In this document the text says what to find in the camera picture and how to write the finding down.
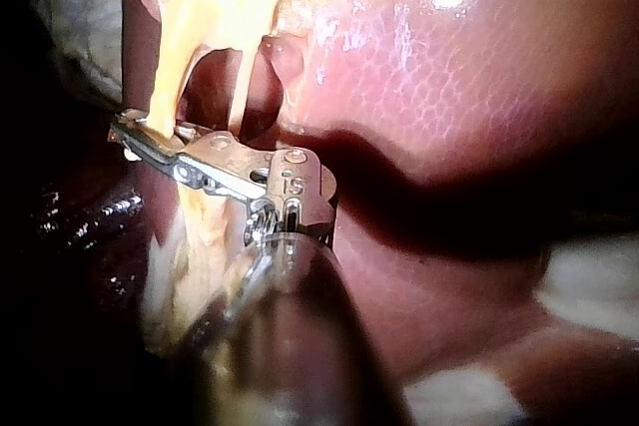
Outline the right arm instrument jaw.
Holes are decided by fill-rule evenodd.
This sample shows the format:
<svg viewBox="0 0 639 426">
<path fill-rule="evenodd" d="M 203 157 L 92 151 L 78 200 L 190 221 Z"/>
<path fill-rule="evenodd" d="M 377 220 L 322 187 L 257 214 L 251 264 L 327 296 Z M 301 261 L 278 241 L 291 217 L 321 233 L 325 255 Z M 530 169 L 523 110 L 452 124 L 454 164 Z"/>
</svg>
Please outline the right arm instrument jaw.
<svg viewBox="0 0 639 426">
<path fill-rule="evenodd" d="M 164 137 L 147 125 L 147 113 L 136 109 L 127 109 L 117 114 L 116 122 L 120 125 L 132 128 L 134 131 L 139 131 L 151 138 L 154 142 L 166 146 L 185 146 L 204 134 L 202 127 L 178 120 L 174 127 L 174 133 L 169 138 Z"/>
<path fill-rule="evenodd" d="M 113 123 L 108 139 L 167 177 L 187 176 L 187 165 L 180 155 L 184 143 L 177 136 L 165 138 L 140 123 Z"/>
</svg>

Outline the right arm instrument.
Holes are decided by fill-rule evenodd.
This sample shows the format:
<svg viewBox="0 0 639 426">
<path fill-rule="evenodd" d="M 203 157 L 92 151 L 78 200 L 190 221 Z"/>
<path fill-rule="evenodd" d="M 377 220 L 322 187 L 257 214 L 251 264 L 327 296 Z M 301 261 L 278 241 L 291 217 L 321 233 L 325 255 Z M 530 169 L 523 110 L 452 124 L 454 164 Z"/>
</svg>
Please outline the right arm instrument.
<svg viewBox="0 0 639 426">
<path fill-rule="evenodd" d="M 243 203 L 246 245 L 278 232 L 296 232 L 332 246 L 336 180 L 311 150 L 259 151 L 229 132 L 216 131 L 177 153 L 174 178 L 210 196 Z"/>
</svg>

